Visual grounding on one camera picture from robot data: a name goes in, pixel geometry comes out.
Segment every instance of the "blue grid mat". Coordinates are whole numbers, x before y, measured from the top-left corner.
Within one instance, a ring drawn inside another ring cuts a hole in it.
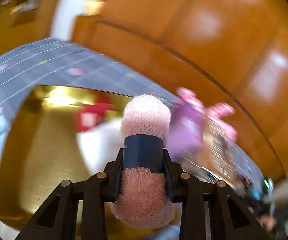
[[[129,67],[77,44],[55,38],[26,44],[0,57],[0,155],[21,103],[38,84],[176,98]]]

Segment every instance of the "white object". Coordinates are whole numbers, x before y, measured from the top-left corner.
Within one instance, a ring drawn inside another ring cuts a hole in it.
[[[76,134],[77,145],[90,175],[103,171],[106,163],[114,161],[120,148],[124,147],[121,121],[118,118]]]
[[[59,0],[54,13],[51,36],[69,41],[74,28],[75,17],[84,13],[83,4],[89,0]]]

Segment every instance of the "metal screw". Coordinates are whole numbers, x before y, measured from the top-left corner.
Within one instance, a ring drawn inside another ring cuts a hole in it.
[[[68,179],[65,179],[61,182],[61,186],[62,187],[67,187],[69,185],[69,180]]]
[[[189,173],[183,172],[183,173],[181,174],[181,177],[182,177],[183,179],[189,179],[191,176],[189,175]]]
[[[106,178],[106,173],[105,173],[105,172],[99,172],[99,173],[97,174],[97,177],[98,177],[99,179]]]
[[[217,185],[220,186],[220,187],[226,187],[227,184],[226,184],[226,182],[220,180],[220,181],[217,182]]]

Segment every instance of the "red object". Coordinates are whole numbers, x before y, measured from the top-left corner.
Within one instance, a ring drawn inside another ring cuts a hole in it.
[[[86,105],[76,114],[77,131],[84,132],[103,123],[105,120],[105,112],[112,109],[113,105],[106,103]]]

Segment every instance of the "purple toy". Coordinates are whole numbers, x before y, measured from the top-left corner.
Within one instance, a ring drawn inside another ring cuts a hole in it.
[[[179,102],[175,103],[167,138],[167,150],[172,161],[178,160],[184,151],[197,152],[203,145],[205,108],[195,98],[195,93],[185,88],[177,91]]]

